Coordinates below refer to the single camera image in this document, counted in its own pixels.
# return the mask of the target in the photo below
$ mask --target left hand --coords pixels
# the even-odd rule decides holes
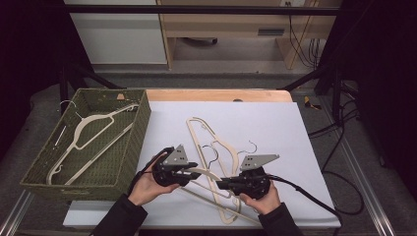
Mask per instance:
[[[163,153],[158,158],[161,158],[164,155],[166,155],[166,153]],[[133,188],[133,191],[128,198],[129,201],[136,206],[145,205],[154,200],[159,195],[172,193],[172,191],[180,187],[179,184],[173,184],[167,187],[158,185],[153,179],[153,175],[151,173],[152,167],[155,163],[156,161],[154,161],[153,164],[145,170],[144,174],[141,176],[138,182],[136,182],[135,187]]]

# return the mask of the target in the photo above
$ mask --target metal hook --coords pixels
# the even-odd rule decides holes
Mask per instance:
[[[218,151],[213,147],[213,146],[208,146],[208,145],[205,145],[205,146],[202,146],[202,148],[205,148],[205,147],[209,147],[209,148],[211,148],[213,151],[214,151],[214,153],[215,153],[215,159],[214,160],[211,160],[209,163],[208,163],[208,169],[209,169],[209,166],[211,165],[211,163],[212,162],[215,162],[215,161],[217,161],[218,160]]]
[[[61,101],[61,102],[59,102],[59,105],[62,105],[62,103],[64,103],[64,102],[70,102],[70,103],[72,103],[72,104],[74,104],[74,106],[77,108],[77,105],[76,105],[76,103],[74,102],[74,101],[72,101],[72,100],[63,100],[63,101]],[[84,119],[77,111],[76,111],[76,114],[81,118],[81,119]]]
[[[248,153],[248,154],[252,154],[252,153],[255,153],[257,150],[258,150],[258,146],[257,145],[255,145],[253,142],[251,142],[251,141],[249,141],[249,143],[251,143],[252,145],[254,145],[255,146],[255,150],[254,151],[246,151],[246,150],[241,150],[241,151],[239,151],[239,152],[237,152],[238,154],[240,154],[240,153],[242,153],[242,152],[245,152],[245,153]]]

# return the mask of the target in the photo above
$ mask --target green wicker basket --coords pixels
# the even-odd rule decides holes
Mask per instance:
[[[77,126],[91,115],[107,115],[131,104],[139,107],[115,114],[113,122],[103,118],[87,123],[76,142],[61,163],[59,173],[47,184],[49,171],[73,142]],[[48,141],[36,157],[21,185],[47,199],[76,201],[115,201],[125,193],[136,173],[139,155],[150,117],[147,93],[138,89],[77,90]],[[132,124],[132,128],[113,145],[115,137]],[[94,156],[108,147],[96,161],[73,183],[66,185]]]

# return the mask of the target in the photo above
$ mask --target white table surface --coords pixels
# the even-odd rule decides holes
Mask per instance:
[[[208,122],[215,133],[237,151],[254,154],[279,154],[280,158],[264,166],[266,173],[278,175],[302,187],[328,206],[333,207],[325,180],[309,141],[303,120],[295,102],[201,102],[201,101],[151,101],[152,110],[144,146],[140,155],[138,171],[151,157],[163,148],[184,145],[189,161],[199,163],[200,158],[193,143],[186,120],[199,117]],[[198,123],[193,127],[200,143],[209,145],[211,136]],[[230,156],[219,148],[220,158],[229,166]],[[204,154],[209,161],[213,151],[206,147]],[[239,154],[240,161],[245,153]],[[221,175],[218,164],[210,168]],[[206,176],[198,181],[207,184]],[[339,227],[337,218],[317,206],[292,187],[274,182],[280,198],[289,208],[299,227]],[[211,193],[192,183],[186,188],[212,198]],[[229,200],[222,201],[232,207]],[[64,220],[69,227],[95,227],[106,215],[112,202],[72,202]],[[242,213],[258,220],[258,214],[242,203]],[[216,206],[177,189],[162,195],[144,206],[149,213],[143,228],[256,228],[259,224],[239,217],[231,224],[224,224]]]

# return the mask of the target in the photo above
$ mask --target table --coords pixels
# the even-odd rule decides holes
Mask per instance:
[[[187,138],[189,136],[188,131],[176,132],[177,130],[184,130],[178,124],[184,122],[184,117],[188,117],[188,113],[191,112],[208,118],[210,125],[214,124],[212,128],[215,127],[218,131],[217,134],[230,142],[236,149],[253,148],[247,142],[248,137],[245,135],[250,134],[251,139],[254,139],[257,143],[259,150],[257,154],[261,154],[261,151],[266,153],[279,152],[281,158],[266,165],[266,172],[279,173],[281,177],[295,182],[328,206],[332,206],[328,189],[320,173],[298,107],[296,103],[291,102],[291,96],[287,91],[150,89],[148,95],[152,114],[138,170],[142,169],[145,163],[149,161],[147,156],[156,154],[173,140],[184,142],[189,158],[196,156],[196,151],[191,145],[191,139]],[[244,102],[230,102],[233,100],[243,100]],[[217,113],[212,114],[215,109],[219,109],[222,116],[218,116]],[[262,116],[263,119],[256,121],[254,117],[258,115]],[[239,119],[232,119],[233,116],[239,117]],[[278,123],[272,121],[277,117],[280,119]],[[257,127],[257,132],[252,132],[251,125]],[[239,130],[235,129],[232,132],[233,126],[239,127]],[[291,132],[288,132],[285,136],[277,135],[275,126],[280,127],[280,129],[290,129]],[[280,183],[275,184],[275,186],[277,186],[281,198],[286,201],[295,222],[300,227],[328,228],[340,226],[334,215],[316,206],[291,187]],[[200,191],[196,186],[192,186],[190,189]],[[111,206],[112,202],[73,202],[64,225],[92,228],[99,223]],[[147,204],[145,209],[149,212],[149,216],[142,228],[224,229],[261,227],[260,224],[242,217],[238,217],[231,224],[224,224],[219,219],[215,206],[208,205],[180,190],[176,190],[171,195],[158,197]],[[242,206],[242,213],[250,218],[257,219],[257,214],[247,206]]]

